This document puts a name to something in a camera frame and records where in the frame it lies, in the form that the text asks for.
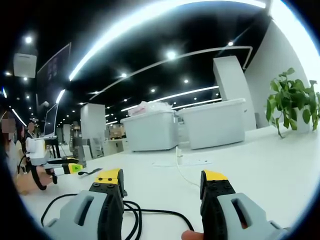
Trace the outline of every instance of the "wire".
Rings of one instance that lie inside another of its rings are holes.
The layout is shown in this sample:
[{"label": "wire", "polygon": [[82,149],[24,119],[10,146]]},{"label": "wire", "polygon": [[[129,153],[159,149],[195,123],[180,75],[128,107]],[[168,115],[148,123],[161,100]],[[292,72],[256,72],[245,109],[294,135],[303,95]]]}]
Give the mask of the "wire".
[{"label": "wire", "polygon": [[132,205],[135,205],[137,209],[133,209],[133,211],[138,211],[139,212],[139,227],[138,227],[138,233],[135,237],[135,240],[139,240],[140,237],[141,237],[141,233],[142,233],[142,211],[141,211],[141,208],[140,206],[135,203],[134,201],[123,201],[123,204],[132,204]]},{"label": "wire", "polygon": [[176,163],[176,167],[178,168],[178,171],[179,171],[180,175],[181,175],[181,176],[184,178],[184,180],[186,180],[188,183],[190,183],[191,185],[195,185],[195,186],[197,186],[197,187],[200,189],[201,187],[200,187],[199,184],[196,184],[196,183],[188,180],[188,179],[182,174],[182,172],[181,172],[181,170],[180,170],[180,167],[179,167],[179,163],[178,163],[178,158],[179,158],[179,157],[178,157],[178,151],[179,151],[179,148],[178,148],[178,146],[176,146],[176,147],[175,147],[175,163]]},{"label": "wire", "polygon": [[128,210],[131,210],[133,211],[134,213],[134,217],[135,217],[135,222],[134,222],[134,226],[130,232],[130,234],[125,238],[125,240],[130,240],[133,235],[135,234],[135,232],[137,231],[137,228],[138,228],[138,222],[139,222],[139,217],[138,217],[138,214],[136,213],[136,211],[133,209],[133,207],[131,207],[128,203],[123,203],[125,206],[127,206],[129,209]]},{"label": "wire", "polygon": [[76,196],[76,195],[78,195],[78,194],[77,194],[77,193],[69,193],[69,194],[64,194],[64,195],[58,196],[58,197],[56,197],[55,199],[53,199],[53,200],[49,203],[49,205],[46,207],[46,209],[44,210],[44,213],[43,213],[42,216],[41,216],[40,222],[41,222],[42,227],[44,226],[45,216],[47,215],[49,209],[51,208],[52,204],[55,203],[55,201],[57,201],[57,200],[59,200],[59,199],[62,199],[62,198],[64,198],[64,197],[70,197],[70,196]]},{"label": "wire", "polygon": [[[124,211],[128,212],[128,211],[132,211],[132,210],[131,209],[125,209]],[[192,224],[191,224],[191,222],[188,220],[188,218],[186,218],[184,215],[182,215],[179,212],[167,211],[167,210],[156,210],[156,209],[141,209],[141,212],[176,215],[176,216],[182,218],[185,221],[185,223],[188,225],[188,228],[191,231],[195,231],[193,226],[192,226]]]}]

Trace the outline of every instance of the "black cable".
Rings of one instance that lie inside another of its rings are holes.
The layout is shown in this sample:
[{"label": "black cable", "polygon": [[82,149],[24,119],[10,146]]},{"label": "black cable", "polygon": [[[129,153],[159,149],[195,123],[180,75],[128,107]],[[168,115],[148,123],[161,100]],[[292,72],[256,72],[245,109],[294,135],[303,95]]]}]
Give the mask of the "black cable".
[{"label": "black cable", "polygon": [[23,155],[23,157],[21,158],[20,162],[19,162],[19,165],[18,165],[18,174],[20,173],[20,166],[21,166],[21,163],[22,163],[22,160],[27,157],[26,155]]},{"label": "black cable", "polygon": [[141,209],[141,212],[176,215],[176,216],[182,218],[185,221],[185,223],[188,225],[188,227],[189,227],[189,229],[191,231],[195,231],[194,228],[192,227],[190,221],[184,215],[182,215],[179,212],[167,211],[167,210],[156,210],[156,209]]},{"label": "black cable", "polygon": [[141,237],[141,233],[142,233],[142,211],[141,211],[141,208],[137,203],[135,203],[133,201],[123,201],[123,203],[135,205],[137,209],[133,209],[133,211],[139,212],[139,227],[138,227],[138,233],[135,237],[135,240],[139,240]]},{"label": "black cable", "polygon": [[47,215],[50,207],[52,206],[52,204],[55,203],[55,201],[57,201],[57,200],[59,200],[59,199],[62,199],[62,198],[64,198],[64,197],[70,197],[70,196],[75,196],[75,195],[78,195],[78,193],[64,194],[64,195],[58,196],[58,197],[56,197],[55,199],[53,199],[53,200],[49,203],[49,205],[46,207],[46,209],[44,210],[44,213],[43,213],[42,216],[41,216],[40,222],[41,222],[42,227],[44,226],[45,216]]},{"label": "black cable", "polygon": [[133,229],[131,230],[130,234],[125,238],[125,240],[130,240],[133,237],[133,235],[135,234],[135,232],[137,231],[139,217],[133,207],[131,207],[128,203],[125,203],[125,202],[123,204],[129,208],[128,210],[133,211],[134,217],[135,217]]}]

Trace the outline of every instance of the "white cable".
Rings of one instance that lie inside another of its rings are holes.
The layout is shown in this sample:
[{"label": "white cable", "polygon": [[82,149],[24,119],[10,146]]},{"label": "white cable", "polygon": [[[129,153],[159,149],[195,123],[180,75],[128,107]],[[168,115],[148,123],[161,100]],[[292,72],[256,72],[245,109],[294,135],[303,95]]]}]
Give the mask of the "white cable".
[{"label": "white cable", "polygon": [[182,174],[182,172],[181,172],[181,170],[180,170],[180,167],[179,167],[179,164],[178,164],[178,150],[179,150],[179,148],[178,148],[178,146],[176,146],[176,147],[175,147],[175,162],[176,162],[176,167],[178,168],[178,171],[179,171],[180,175],[184,178],[184,180],[186,180],[186,181],[187,181],[188,183],[190,183],[191,185],[195,185],[195,186],[197,186],[198,188],[200,188],[200,185],[198,185],[198,184],[196,184],[196,183],[188,180],[188,179]]}]

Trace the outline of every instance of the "white table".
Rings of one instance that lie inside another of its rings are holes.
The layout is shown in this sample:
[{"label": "white table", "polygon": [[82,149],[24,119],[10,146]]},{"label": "white table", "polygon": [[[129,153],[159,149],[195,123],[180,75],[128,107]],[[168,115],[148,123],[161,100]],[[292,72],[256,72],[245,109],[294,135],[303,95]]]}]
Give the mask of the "white table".
[{"label": "white table", "polygon": [[[291,227],[304,211],[319,182],[320,134],[298,135],[292,131],[280,139],[273,127],[246,133],[246,140],[228,146],[183,150],[184,158],[211,161],[205,166],[181,167],[191,181],[199,183],[204,168],[221,172],[229,178],[238,193],[245,193],[282,227]],[[125,200],[137,202],[142,208],[172,210],[184,214],[196,231],[203,230],[199,189],[190,185],[175,167],[153,167],[161,160],[175,160],[175,151],[121,152],[87,163],[88,170],[122,168]],[[64,175],[58,185],[39,191],[23,200],[37,221],[49,202],[57,196],[88,190],[96,174],[80,177]],[[44,223],[59,217],[60,208],[69,198],[58,200],[49,210]],[[141,239],[178,240],[187,229],[182,219],[171,215],[143,214]],[[125,238],[134,224],[130,212],[123,215],[122,236]]]}]

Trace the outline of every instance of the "monitor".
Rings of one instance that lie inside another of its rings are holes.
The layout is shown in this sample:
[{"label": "monitor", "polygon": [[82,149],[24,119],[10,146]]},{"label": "monitor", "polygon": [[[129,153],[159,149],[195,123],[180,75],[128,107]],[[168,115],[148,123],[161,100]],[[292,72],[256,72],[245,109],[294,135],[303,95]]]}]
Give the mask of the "monitor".
[{"label": "monitor", "polygon": [[56,130],[56,119],[58,113],[58,103],[55,104],[45,115],[44,136],[54,136]]}]

